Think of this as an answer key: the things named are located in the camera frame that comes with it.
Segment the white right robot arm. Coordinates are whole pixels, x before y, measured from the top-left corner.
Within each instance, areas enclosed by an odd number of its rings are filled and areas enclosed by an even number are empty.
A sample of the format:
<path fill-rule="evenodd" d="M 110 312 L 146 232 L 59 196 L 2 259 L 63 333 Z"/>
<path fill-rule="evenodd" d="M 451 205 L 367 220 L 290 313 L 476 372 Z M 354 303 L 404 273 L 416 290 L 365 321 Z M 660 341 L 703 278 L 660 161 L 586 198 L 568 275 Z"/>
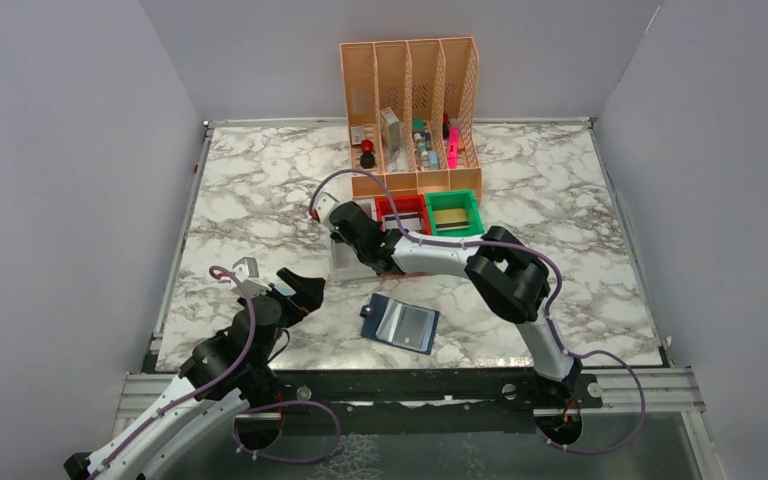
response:
<path fill-rule="evenodd" d="M 539 376 L 539 398 L 560 407 L 576 395 L 581 362 L 565 351 L 548 318 L 553 298 L 549 261 L 524 247 L 508 230 L 495 226 L 483 235 L 456 238 L 385 229 L 357 203 L 338 203 L 329 197 L 315 203 L 312 217 L 378 275 L 468 279 L 495 315 L 517 326 Z"/>

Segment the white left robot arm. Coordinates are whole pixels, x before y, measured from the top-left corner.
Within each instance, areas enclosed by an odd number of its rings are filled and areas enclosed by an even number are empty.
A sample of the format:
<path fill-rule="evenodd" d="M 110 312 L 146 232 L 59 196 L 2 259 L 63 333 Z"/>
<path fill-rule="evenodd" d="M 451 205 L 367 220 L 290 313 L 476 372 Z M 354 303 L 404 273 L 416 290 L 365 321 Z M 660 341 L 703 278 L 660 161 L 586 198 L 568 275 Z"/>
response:
<path fill-rule="evenodd" d="M 284 331 L 318 310 L 323 278 L 277 272 L 279 284 L 240 277 L 212 266 L 210 275 L 231 282 L 242 309 L 230 327 L 199 343 L 153 403 L 122 433 L 91 453 L 64 463 L 71 479 L 158 479 L 173 459 L 219 424 L 237 415 L 265 413 L 278 430 L 285 408 L 298 400 L 281 392 L 270 357 Z"/>

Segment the navy blue card holder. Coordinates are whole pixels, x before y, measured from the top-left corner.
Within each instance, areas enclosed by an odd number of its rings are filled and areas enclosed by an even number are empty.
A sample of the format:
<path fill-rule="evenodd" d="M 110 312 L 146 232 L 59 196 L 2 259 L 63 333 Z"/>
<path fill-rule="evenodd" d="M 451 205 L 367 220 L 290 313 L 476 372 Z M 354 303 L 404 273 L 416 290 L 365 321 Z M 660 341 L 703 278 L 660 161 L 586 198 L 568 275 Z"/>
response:
<path fill-rule="evenodd" d="M 396 348 L 430 355 L 440 312 L 373 294 L 359 316 L 360 335 Z"/>

